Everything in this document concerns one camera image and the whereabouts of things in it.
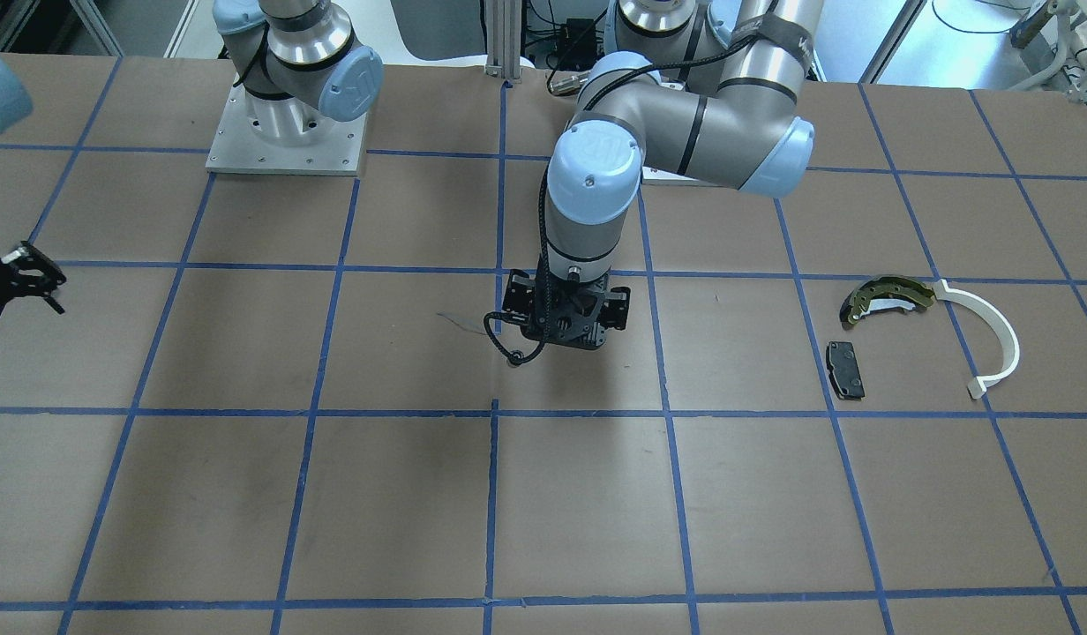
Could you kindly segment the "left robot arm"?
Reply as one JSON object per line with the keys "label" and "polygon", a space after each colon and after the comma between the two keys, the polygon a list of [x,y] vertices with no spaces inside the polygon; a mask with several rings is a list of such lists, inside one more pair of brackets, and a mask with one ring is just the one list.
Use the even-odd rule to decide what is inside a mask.
{"label": "left robot arm", "polygon": [[502,309],[539,346],[595,350],[624,329],[630,292],[609,285],[644,169],[782,198],[815,130],[795,113],[821,1],[611,1],[538,196],[535,276],[511,271]]}

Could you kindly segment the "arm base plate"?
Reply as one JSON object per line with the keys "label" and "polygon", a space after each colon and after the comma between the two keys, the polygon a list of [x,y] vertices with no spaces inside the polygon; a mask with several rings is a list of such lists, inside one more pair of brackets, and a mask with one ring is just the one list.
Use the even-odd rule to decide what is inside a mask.
{"label": "arm base plate", "polygon": [[297,100],[230,88],[207,169],[240,176],[358,176],[370,114],[337,122]]}
{"label": "arm base plate", "polygon": [[740,189],[761,162],[729,101],[646,80],[633,97],[648,169]]}

